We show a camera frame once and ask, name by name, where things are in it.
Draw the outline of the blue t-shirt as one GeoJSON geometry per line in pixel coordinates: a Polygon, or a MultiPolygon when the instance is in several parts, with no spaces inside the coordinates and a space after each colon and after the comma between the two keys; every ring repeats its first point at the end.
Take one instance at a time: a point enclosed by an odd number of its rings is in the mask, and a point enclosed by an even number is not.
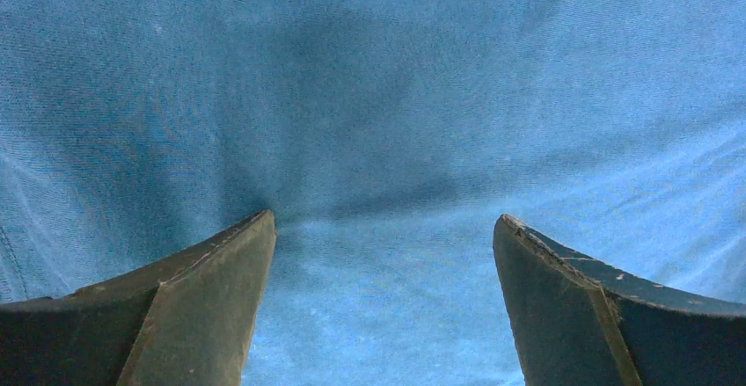
{"type": "Polygon", "coordinates": [[[745,0],[1,0],[1,298],[271,209],[246,385],[520,385],[510,214],[745,299],[745,0]]]}

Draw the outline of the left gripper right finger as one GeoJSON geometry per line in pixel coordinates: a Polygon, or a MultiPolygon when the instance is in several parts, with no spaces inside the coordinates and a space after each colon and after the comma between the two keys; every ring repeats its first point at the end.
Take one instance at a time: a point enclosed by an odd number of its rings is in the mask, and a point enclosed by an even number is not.
{"type": "Polygon", "coordinates": [[[493,248],[527,384],[744,384],[743,304],[642,279],[511,215],[493,248]]]}

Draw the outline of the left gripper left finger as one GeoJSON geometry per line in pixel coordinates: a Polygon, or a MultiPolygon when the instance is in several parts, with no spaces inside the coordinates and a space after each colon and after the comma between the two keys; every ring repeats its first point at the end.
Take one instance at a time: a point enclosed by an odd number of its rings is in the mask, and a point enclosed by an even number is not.
{"type": "Polygon", "coordinates": [[[4,385],[239,385],[277,234],[259,211],[61,298],[1,308],[4,385]]]}

